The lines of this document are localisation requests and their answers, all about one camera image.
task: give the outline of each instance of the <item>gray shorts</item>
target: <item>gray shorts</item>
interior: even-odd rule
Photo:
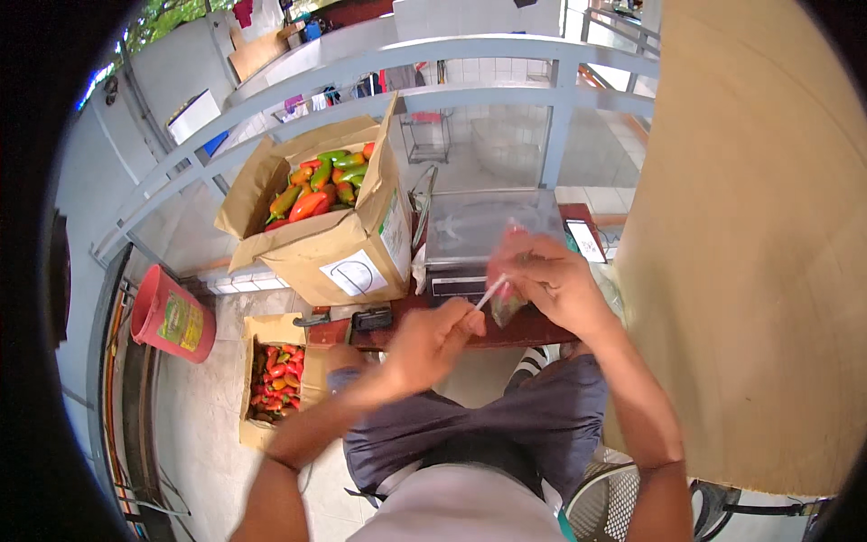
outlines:
[[[357,369],[333,371],[329,389],[340,390],[358,376]],[[358,489],[375,493],[389,475],[450,436],[496,432],[524,445],[539,474],[567,500],[602,435],[607,396],[596,358],[579,356],[548,365],[482,408],[464,408],[432,390],[384,405],[349,430],[343,452]]]

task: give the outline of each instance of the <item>wrist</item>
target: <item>wrist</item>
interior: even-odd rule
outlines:
[[[378,366],[368,369],[341,395],[354,408],[376,410],[381,405],[394,401],[399,394],[382,366]]]
[[[620,343],[627,336],[620,318],[610,310],[596,321],[596,326],[592,329],[571,331],[594,351],[609,344]]]

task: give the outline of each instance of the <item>man's right hand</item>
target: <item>man's right hand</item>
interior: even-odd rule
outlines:
[[[524,298],[591,348],[612,332],[623,331],[590,274],[587,260],[554,238],[508,236],[493,259]]]

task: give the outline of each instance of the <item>metal railing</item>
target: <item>metal railing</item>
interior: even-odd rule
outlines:
[[[608,24],[605,21],[599,20],[597,17],[593,17],[596,14],[597,16],[605,16],[612,20],[612,22],[617,21],[618,23],[626,26],[629,29],[636,30],[638,32],[638,36],[634,36],[624,29],[617,28],[614,24]],[[587,8],[584,11],[584,19],[583,24],[581,26],[581,41],[586,42],[588,37],[590,36],[590,24],[598,24],[599,26],[614,32],[618,36],[625,38],[626,40],[634,43],[636,45],[636,54],[639,56],[644,56],[645,52],[650,53],[651,55],[659,58],[659,44],[662,41],[660,35],[653,30],[648,30],[641,26],[641,24],[630,21],[628,18],[614,13],[613,11],[600,10],[597,8]],[[656,45],[648,44],[648,38],[656,40]],[[588,66],[586,63],[582,64],[582,67],[585,68],[595,79],[597,79],[602,85],[606,88],[613,88],[611,83],[605,81],[605,79],[599,75],[599,73],[594,70],[591,66]],[[626,83],[626,92],[635,92],[636,91],[636,83],[638,82],[638,75],[635,72],[631,72],[629,74],[629,80]]]
[[[583,42],[568,42],[555,37],[513,34],[442,37],[396,43],[309,69],[260,91],[209,122],[174,148],[141,181],[127,203],[117,210],[113,223],[107,225],[104,237],[95,239],[92,255],[97,261],[106,262],[106,258],[111,258],[118,242],[129,240],[130,231],[145,217],[175,193],[197,180],[203,180],[214,197],[222,201],[225,185],[218,176],[243,164],[265,135],[279,142],[358,115],[382,116],[391,96],[374,95],[313,112],[266,130],[209,159],[201,148],[218,134],[273,107],[288,96],[300,95],[312,88],[328,85],[347,73],[379,71],[436,58],[527,58],[551,61],[549,82],[453,82],[410,88],[400,91],[405,111],[401,110],[400,104],[398,106],[398,111],[410,114],[488,104],[549,107],[551,112],[547,135],[541,149],[541,187],[553,188],[557,184],[573,108],[606,109],[642,116],[653,114],[652,98],[610,88],[576,85],[578,66],[585,63],[611,66],[651,78],[659,77],[657,60],[626,51]],[[189,160],[190,165],[176,173],[175,168],[185,165],[186,160]]]

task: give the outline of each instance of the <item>wooden table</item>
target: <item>wooden table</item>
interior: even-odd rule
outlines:
[[[602,249],[599,234],[590,210],[583,203],[560,205],[560,216],[563,219],[580,219],[587,223],[593,232],[596,243]],[[427,309],[430,307],[427,293],[415,295],[415,279],[409,287],[410,294],[403,299],[391,302],[391,310],[394,315],[394,323],[381,330],[353,331],[349,343],[362,350],[384,350],[397,331],[401,319],[411,310]],[[569,331],[555,325],[532,304],[518,311],[512,320],[501,329],[491,317],[490,304],[483,311],[486,315],[487,335],[473,337],[467,344],[468,348],[510,348],[541,346],[543,344],[567,343],[577,338]],[[349,320],[326,323],[310,328],[308,336],[309,344],[327,346],[342,343],[349,328]]]

